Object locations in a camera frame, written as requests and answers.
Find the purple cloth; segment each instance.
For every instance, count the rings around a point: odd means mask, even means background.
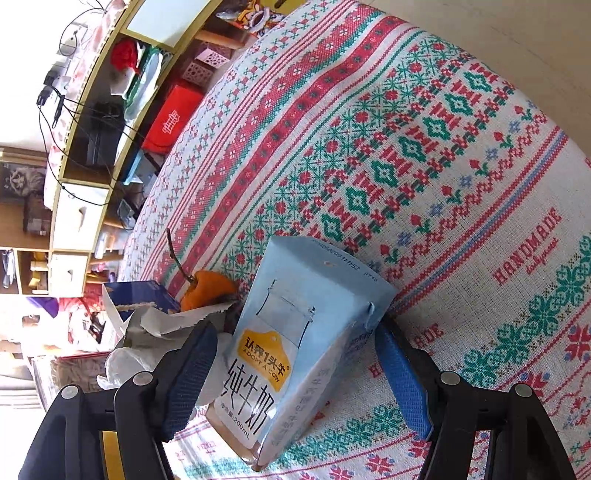
[[[27,297],[27,300],[35,307],[45,310],[51,318],[57,317],[60,311],[60,304],[57,299],[52,297]]]

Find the wall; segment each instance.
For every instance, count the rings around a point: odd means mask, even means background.
[[[83,0],[0,0],[0,145],[43,150],[37,95],[66,25],[90,8]],[[100,0],[106,5],[108,0]],[[97,6],[94,0],[88,0]],[[53,118],[54,103],[44,108]]]

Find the metal screw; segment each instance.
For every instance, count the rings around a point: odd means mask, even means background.
[[[446,385],[457,385],[460,382],[460,375],[455,372],[443,372],[441,373],[441,381]]]
[[[150,372],[140,372],[134,376],[134,384],[141,387],[142,385],[148,385],[152,381],[152,374]]]
[[[70,400],[71,398],[74,398],[77,395],[78,395],[78,387],[75,385],[68,385],[66,388],[64,388],[61,391],[62,398],[65,398],[66,400]]]
[[[515,386],[515,393],[517,393],[520,397],[529,398],[534,392],[529,385],[518,383]]]

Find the drawer handle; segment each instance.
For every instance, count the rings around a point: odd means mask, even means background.
[[[80,222],[78,225],[78,231],[82,230],[82,225],[84,225],[84,218],[86,217],[86,207],[80,207],[78,209],[78,212],[80,213]]]

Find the yellow label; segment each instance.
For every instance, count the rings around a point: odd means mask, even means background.
[[[275,330],[266,333],[246,329],[238,344],[240,357],[279,392],[291,373],[290,360]]]

